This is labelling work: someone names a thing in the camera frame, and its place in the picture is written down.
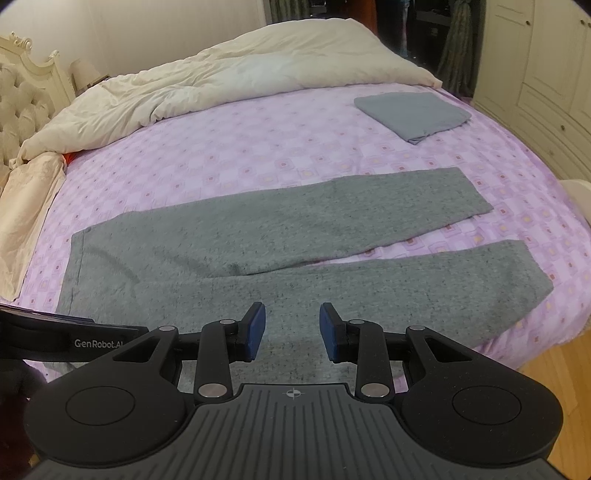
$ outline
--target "red cloth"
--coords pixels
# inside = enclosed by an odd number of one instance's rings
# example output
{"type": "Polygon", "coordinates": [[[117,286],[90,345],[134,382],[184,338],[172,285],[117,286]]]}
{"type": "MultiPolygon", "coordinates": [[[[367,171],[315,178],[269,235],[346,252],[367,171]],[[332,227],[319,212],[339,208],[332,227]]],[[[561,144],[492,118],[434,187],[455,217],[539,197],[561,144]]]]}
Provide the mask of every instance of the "red cloth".
{"type": "Polygon", "coordinates": [[[66,165],[72,163],[72,161],[77,157],[79,152],[73,153],[64,153],[64,160],[66,161],[66,165]]]}

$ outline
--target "metal pivot screw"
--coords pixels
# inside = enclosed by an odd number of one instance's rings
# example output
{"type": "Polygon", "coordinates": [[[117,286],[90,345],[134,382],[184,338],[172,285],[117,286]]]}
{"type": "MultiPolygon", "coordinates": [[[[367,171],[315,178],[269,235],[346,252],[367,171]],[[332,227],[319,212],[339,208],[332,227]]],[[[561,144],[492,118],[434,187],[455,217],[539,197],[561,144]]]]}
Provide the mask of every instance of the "metal pivot screw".
{"type": "Polygon", "coordinates": [[[227,393],[228,389],[220,383],[206,383],[201,385],[197,392],[205,398],[219,398],[227,393]]]}
{"type": "Polygon", "coordinates": [[[361,393],[366,397],[381,398],[390,393],[390,389],[381,383],[367,383],[361,387],[361,393]]]}

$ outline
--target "white duvet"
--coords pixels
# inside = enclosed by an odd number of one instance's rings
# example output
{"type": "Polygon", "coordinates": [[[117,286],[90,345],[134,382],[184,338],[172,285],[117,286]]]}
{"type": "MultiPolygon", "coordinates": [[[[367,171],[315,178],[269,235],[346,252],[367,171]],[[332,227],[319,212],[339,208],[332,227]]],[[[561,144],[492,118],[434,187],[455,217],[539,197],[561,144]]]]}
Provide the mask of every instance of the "white duvet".
{"type": "Polygon", "coordinates": [[[158,120],[222,103],[355,83],[440,87],[354,20],[269,25],[137,74],[92,87],[26,140],[16,163],[44,152],[103,147],[158,120]]]}

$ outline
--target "white wall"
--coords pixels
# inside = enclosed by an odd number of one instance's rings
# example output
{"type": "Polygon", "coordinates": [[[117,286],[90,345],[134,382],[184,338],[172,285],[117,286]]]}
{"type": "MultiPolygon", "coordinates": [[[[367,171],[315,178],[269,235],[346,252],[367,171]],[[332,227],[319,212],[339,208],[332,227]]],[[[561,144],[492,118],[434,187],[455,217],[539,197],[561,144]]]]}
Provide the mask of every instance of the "white wall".
{"type": "Polygon", "coordinates": [[[0,35],[33,40],[31,57],[60,52],[112,76],[195,55],[265,25],[264,0],[15,0],[0,35]]]}

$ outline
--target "black handheld device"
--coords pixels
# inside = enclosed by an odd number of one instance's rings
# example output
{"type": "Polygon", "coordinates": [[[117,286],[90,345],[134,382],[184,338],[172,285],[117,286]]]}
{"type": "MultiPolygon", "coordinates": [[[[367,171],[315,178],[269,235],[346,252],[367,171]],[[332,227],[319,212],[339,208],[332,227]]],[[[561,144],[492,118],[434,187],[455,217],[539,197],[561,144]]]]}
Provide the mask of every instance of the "black handheld device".
{"type": "Polygon", "coordinates": [[[96,358],[31,399],[25,429],[41,462],[27,480],[564,478],[546,461],[563,421],[555,396],[423,326],[385,333],[344,322],[325,303],[320,334],[334,363],[357,365],[354,393],[345,384],[243,384],[234,393],[229,365],[255,359],[261,303],[200,333],[96,326],[111,346],[129,335],[106,351],[72,347],[92,323],[8,310],[0,357],[96,358]],[[48,321],[55,341],[35,352],[48,321]],[[181,393],[190,359],[193,393],[181,393]],[[394,390],[391,361],[402,361],[405,393],[394,390]]]}

